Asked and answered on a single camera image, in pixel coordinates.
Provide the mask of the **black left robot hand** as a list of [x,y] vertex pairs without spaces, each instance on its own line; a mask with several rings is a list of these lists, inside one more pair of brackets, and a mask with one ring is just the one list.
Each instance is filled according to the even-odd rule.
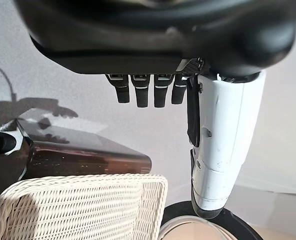
[[191,200],[196,214],[224,208],[253,138],[265,69],[296,38],[296,0],[16,0],[40,53],[85,75],[104,74],[118,101],[139,107],[187,98]]

